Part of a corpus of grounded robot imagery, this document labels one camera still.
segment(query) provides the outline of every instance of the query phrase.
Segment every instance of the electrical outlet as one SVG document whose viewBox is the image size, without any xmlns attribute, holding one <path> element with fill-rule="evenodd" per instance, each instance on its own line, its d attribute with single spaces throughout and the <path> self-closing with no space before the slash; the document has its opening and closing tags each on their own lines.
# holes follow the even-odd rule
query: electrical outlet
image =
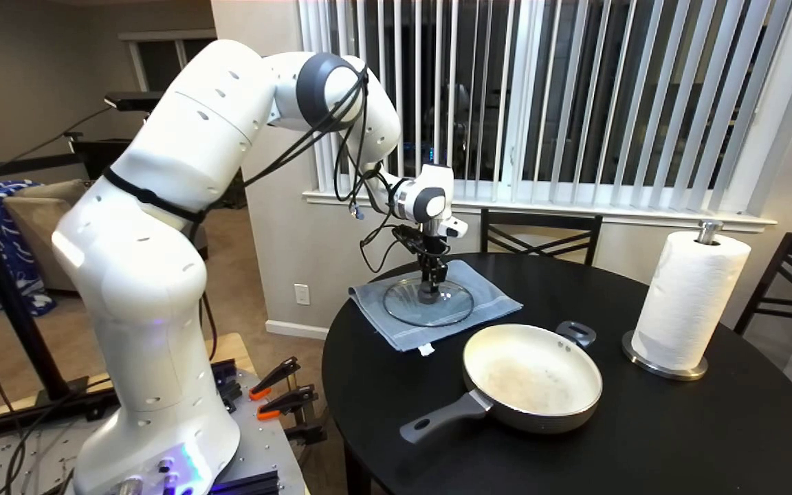
<svg viewBox="0 0 792 495">
<path fill-rule="evenodd" d="M 307 282 L 293 282 L 291 291 L 293 291 L 296 306 L 310 306 L 310 287 Z"/>
</svg>

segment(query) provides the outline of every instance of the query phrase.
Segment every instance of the blue cloth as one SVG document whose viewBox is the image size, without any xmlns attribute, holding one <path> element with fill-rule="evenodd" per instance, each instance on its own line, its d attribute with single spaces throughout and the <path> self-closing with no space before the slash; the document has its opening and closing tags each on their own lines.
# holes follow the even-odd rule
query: blue cloth
<svg viewBox="0 0 792 495">
<path fill-rule="evenodd" d="M 384 309 L 384 295 L 392 282 L 398 282 L 405 274 L 381 277 L 357 288 L 350 288 L 350 298 L 359 309 L 359 314 L 369 318 L 369 324 L 395 350 L 421 350 L 427 343 L 435 343 L 439 339 L 449 339 L 453 332 L 471 331 L 476 324 L 500 318 L 506 314 L 520 311 L 522 306 L 502 295 L 498 287 L 493 287 L 486 277 L 482 277 L 471 263 L 464 260 L 449 260 L 449 281 L 458 282 L 472 298 L 472 311 L 450 324 L 407 324 L 402 318 L 392 318 Z"/>
<path fill-rule="evenodd" d="M 42 317 L 54 309 L 54 300 L 44 291 L 42 269 L 2 204 L 2 197 L 16 196 L 24 186 L 35 186 L 35 181 L 0 181 L 0 256 L 14 277 L 24 309 L 32 317 Z"/>
</svg>

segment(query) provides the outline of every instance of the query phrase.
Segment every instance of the white frying pan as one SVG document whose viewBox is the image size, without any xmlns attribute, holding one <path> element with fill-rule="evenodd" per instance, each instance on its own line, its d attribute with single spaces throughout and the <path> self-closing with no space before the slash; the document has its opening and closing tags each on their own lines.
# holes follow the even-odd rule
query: white frying pan
<svg viewBox="0 0 792 495">
<path fill-rule="evenodd" d="M 563 321 L 582 347 L 593 331 Z M 462 419 L 495 416 L 506 427 L 533 434 L 557 434 L 582 427 L 600 397 L 603 376 L 582 347 L 533 324 L 495 324 L 478 331 L 462 350 L 468 394 L 398 430 L 417 443 L 439 427 Z"/>
</svg>

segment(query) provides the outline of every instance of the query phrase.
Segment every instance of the black table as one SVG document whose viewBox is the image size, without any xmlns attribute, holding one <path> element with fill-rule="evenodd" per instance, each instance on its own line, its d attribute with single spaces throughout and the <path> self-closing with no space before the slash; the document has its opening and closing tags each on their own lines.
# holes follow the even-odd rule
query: black table
<svg viewBox="0 0 792 495">
<path fill-rule="evenodd" d="M 398 427 L 464 394 L 462 347 L 392 351 L 355 302 L 325 340 L 321 379 L 344 434 L 352 491 L 369 475 L 391 491 L 790 491 L 792 384 L 750 343 L 717 331 L 699 383 L 669 383 L 633 366 L 618 339 L 637 321 L 645 287 L 614 273 L 522 256 L 462 256 L 526 302 L 502 321 L 585 321 L 604 394 L 593 419 L 560 438 L 533 438 L 495 419 L 462 420 L 410 446 Z"/>
</svg>

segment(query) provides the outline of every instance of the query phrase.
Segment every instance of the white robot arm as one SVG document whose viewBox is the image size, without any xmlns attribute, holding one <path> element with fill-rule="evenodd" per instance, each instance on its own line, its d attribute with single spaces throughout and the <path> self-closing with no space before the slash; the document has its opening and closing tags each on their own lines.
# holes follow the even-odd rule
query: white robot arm
<svg viewBox="0 0 792 495">
<path fill-rule="evenodd" d="M 132 145 L 58 223 L 58 260 L 87 306 L 121 410 L 83 446 L 71 491 L 207 491 L 236 452 L 204 351 L 198 300 L 207 266 L 185 236 L 226 192 L 262 126 L 339 131 L 355 124 L 357 174 L 370 196 L 429 236 L 456 236 L 450 175 L 373 174 L 398 139 L 398 116 L 359 61 L 262 58 L 208 45 L 165 90 Z"/>
</svg>

